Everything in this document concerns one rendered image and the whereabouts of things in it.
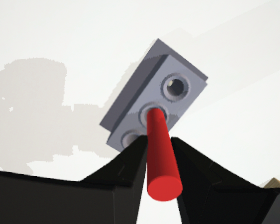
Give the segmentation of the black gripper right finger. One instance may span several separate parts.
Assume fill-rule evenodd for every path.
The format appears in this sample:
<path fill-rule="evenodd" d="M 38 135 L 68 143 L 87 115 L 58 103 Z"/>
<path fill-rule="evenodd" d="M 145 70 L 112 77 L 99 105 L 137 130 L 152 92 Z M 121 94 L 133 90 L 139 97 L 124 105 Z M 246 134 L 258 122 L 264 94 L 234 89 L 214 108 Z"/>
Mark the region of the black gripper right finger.
<path fill-rule="evenodd" d="M 183 192 L 183 224 L 280 224 L 280 188 L 260 188 L 171 137 Z"/>

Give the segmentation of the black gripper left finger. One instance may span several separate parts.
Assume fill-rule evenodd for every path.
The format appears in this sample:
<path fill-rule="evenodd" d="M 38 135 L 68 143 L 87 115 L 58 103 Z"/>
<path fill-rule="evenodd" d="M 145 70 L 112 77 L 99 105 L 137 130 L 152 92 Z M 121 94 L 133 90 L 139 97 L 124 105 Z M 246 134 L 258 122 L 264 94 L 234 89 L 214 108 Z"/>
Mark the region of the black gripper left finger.
<path fill-rule="evenodd" d="M 0 224 L 136 224 L 148 136 L 80 181 L 0 171 Z"/>

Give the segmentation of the red peg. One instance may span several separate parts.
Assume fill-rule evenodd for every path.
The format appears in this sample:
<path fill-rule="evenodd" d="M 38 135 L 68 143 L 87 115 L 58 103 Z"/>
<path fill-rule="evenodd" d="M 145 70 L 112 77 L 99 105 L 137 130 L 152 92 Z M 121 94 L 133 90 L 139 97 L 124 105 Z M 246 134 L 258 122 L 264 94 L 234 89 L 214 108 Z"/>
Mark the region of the red peg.
<path fill-rule="evenodd" d="M 183 192 L 175 152 L 164 112 L 153 108 L 147 115 L 147 190 L 157 201 L 171 201 Z"/>

